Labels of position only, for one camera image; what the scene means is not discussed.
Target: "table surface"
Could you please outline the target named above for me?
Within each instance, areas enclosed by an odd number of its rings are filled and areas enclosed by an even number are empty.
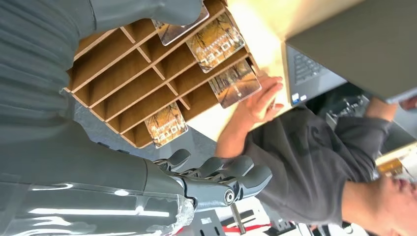
[[[285,39],[334,16],[363,0],[228,0],[237,27],[260,69],[282,76],[284,88],[276,102],[284,104],[280,114],[292,109],[289,102],[281,47]],[[188,125],[217,141],[237,104],[223,109],[220,104],[206,110]]]

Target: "man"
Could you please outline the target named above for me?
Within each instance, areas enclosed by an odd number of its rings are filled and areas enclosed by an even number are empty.
[[[258,195],[261,201],[302,223],[341,225],[345,220],[381,236],[417,235],[415,185],[371,177],[397,105],[373,98],[364,118],[340,118],[333,132],[303,107],[274,118],[283,107],[271,106],[283,88],[281,78],[260,80],[262,91],[238,105],[216,155],[248,155],[272,169],[271,182]]]

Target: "gray shirt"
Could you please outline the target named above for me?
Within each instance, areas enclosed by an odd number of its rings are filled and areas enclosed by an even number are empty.
[[[272,170],[257,197],[287,220],[340,225],[344,184],[372,180],[389,127],[382,119],[345,117],[333,131],[305,108],[264,124],[248,134],[244,149]]]

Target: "wooden shelf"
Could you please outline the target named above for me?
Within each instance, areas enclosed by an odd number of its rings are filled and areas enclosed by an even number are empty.
[[[145,73],[150,65],[138,51],[132,51],[125,58],[106,70],[92,81],[90,107],[94,107],[135,78]]]
[[[187,105],[190,107],[190,109],[188,109],[182,103],[178,104],[185,121],[191,120],[196,115],[218,103],[217,98],[208,83],[205,83],[201,87],[184,96],[183,99],[187,101]]]
[[[81,39],[78,49],[75,52],[74,61],[84,55],[86,52],[90,51],[93,47],[107,38],[110,34],[112,34],[116,29],[109,30],[107,32],[96,33],[87,38]]]
[[[246,51],[246,49],[242,48],[207,74],[205,74],[201,70],[200,66],[196,64],[189,70],[182,73],[176,79],[174,79],[177,85],[179,94],[181,95],[187,94],[188,92],[194,90],[201,84],[221,74],[222,72],[227,70],[229,67],[247,58],[248,56],[249,54]]]
[[[163,86],[162,82],[155,71],[148,70],[107,99],[105,120],[113,119],[147,95],[155,92]]]
[[[121,30],[116,30],[100,44],[74,62],[73,87],[76,92],[82,86],[110,68],[134,48]]]
[[[218,102],[208,81],[243,59],[254,61],[245,47],[202,72],[185,42],[226,12],[220,0],[205,0],[205,5],[210,16],[168,46],[149,19],[83,39],[66,90],[139,148],[152,143],[144,121],[172,102],[186,121],[209,109]]]
[[[120,114],[120,130],[123,134],[140,122],[159,112],[175,100],[176,96],[167,86],[163,86]]]

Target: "laptop keyboard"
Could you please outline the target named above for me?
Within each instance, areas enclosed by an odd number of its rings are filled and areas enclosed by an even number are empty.
[[[301,53],[294,55],[294,65],[296,72],[296,85],[316,77],[325,69],[324,66]]]

